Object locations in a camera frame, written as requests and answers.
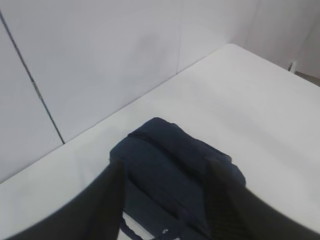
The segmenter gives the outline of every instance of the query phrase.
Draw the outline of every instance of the white table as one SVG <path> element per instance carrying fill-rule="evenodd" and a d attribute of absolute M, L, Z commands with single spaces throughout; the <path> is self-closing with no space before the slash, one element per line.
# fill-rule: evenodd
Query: white table
<path fill-rule="evenodd" d="M 320 232 L 320 88 L 228 44 L 0 184 L 0 239 L 75 197 L 156 116 L 231 155 L 253 193 Z"/>

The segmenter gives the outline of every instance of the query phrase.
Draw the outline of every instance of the white partition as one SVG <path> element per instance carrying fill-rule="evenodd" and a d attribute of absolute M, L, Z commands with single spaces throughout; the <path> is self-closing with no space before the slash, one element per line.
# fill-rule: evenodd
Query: white partition
<path fill-rule="evenodd" d="M 184 0 L 178 72 L 227 43 L 244 47 L 259 0 Z"/>
<path fill-rule="evenodd" d="M 0 22 L 0 183 L 61 145 Z"/>
<path fill-rule="evenodd" d="M 176 74 L 181 0 L 3 0 L 67 142 Z"/>
<path fill-rule="evenodd" d="M 319 11 L 319 0 L 261 0 L 245 49 L 288 69 Z"/>

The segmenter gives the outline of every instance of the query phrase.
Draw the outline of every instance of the white wall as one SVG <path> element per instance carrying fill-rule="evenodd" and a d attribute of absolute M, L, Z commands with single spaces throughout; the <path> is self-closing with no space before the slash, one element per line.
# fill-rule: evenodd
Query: white wall
<path fill-rule="evenodd" d="M 297 71 L 320 78 L 320 14 L 303 45 Z"/>
<path fill-rule="evenodd" d="M 178 72 L 227 43 L 245 46 L 259 0 L 185 0 Z"/>
<path fill-rule="evenodd" d="M 0 8 L 67 142 L 227 43 L 287 68 L 319 3 L 2 0 Z"/>
<path fill-rule="evenodd" d="M 61 145 L 0 24 L 0 183 Z"/>
<path fill-rule="evenodd" d="M 181 0 L 3 0 L 65 141 L 176 74 Z"/>
<path fill-rule="evenodd" d="M 319 10 L 319 0 L 261 0 L 245 49 L 288 69 Z"/>

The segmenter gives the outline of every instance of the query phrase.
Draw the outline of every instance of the navy backpack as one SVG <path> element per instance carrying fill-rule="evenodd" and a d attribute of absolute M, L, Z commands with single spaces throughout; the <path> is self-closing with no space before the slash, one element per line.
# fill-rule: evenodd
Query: navy backpack
<path fill-rule="evenodd" d="M 158 117 L 149 120 L 110 152 L 110 161 L 124 162 L 126 167 L 124 211 L 156 239 L 211 239 L 204 184 L 208 159 L 212 158 L 246 185 L 230 156 L 174 123 Z M 120 228 L 131 239 L 142 239 L 124 220 Z"/>

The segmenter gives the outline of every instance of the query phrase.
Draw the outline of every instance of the dark fabric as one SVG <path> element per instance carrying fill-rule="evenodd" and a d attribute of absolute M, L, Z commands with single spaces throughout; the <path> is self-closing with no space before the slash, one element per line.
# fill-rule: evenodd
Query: dark fabric
<path fill-rule="evenodd" d="M 121 231 L 127 235 L 131 240 L 143 240 L 139 235 L 137 235 L 133 230 L 131 230 L 124 218 L 122 218 L 120 224 Z M 158 237 L 153 238 L 152 240 L 176 240 L 181 239 L 182 231 L 178 228 L 171 228 L 170 230 L 164 231 Z"/>
<path fill-rule="evenodd" d="M 206 170 L 205 212 L 212 239 L 320 240 L 239 184 L 214 158 Z"/>
<path fill-rule="evenodd" d="M 161 118 L 146 122 L 110 152 L 111 161 L 127 165 L 125 212 L 154 236 L 184 219 L 185 240 L 208 239 L 203 185 L 206 158 L 210 157 L 218 159 L 241 185 L 246 184 L 228 155 L 189 136 L 176 124 Z M 141 193 L 144 198 L 137 199 Z"/>
<path fill-rule="evenodd" d="M 112 162 L 67 205 L 8 240 L 116 240 L 124 189 L 123 163 Z"/>

